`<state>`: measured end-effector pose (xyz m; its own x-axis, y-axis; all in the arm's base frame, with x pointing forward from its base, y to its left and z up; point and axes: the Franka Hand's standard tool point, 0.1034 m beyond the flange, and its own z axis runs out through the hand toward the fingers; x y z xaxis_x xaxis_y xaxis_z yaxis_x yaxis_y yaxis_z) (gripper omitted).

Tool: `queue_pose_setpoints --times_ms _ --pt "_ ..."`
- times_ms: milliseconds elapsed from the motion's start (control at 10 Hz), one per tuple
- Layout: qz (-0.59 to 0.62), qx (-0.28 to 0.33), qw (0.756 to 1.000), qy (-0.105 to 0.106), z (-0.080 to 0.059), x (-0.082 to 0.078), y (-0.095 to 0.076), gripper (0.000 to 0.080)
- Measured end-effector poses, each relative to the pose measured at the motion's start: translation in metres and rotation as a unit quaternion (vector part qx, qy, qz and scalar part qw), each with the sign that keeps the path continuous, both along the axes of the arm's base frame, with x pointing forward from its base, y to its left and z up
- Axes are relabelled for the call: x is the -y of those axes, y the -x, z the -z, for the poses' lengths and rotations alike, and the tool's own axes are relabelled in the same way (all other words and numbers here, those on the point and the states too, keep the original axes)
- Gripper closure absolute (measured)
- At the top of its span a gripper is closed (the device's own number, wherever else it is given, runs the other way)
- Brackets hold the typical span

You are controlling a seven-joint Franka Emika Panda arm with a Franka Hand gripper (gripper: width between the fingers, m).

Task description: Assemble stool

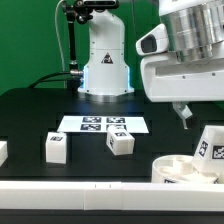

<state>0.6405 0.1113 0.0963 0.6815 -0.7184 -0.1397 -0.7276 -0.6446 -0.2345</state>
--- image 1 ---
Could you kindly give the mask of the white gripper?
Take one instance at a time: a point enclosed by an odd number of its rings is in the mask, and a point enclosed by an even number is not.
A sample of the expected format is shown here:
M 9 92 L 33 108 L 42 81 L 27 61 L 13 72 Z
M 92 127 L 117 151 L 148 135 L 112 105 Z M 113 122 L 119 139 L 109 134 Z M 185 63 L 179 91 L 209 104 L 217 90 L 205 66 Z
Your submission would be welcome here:
M 180 63 L 174 52 L 168 52 L 168 43 L 163 24 L 136 42 L 143 57 L 143 87 L 152 102 L 173 102 L 183 127 L 189 129 L 193 114 L 187 102 L 224 101 L 224 41 L 213 45 L 210 59 L 190 63 Z

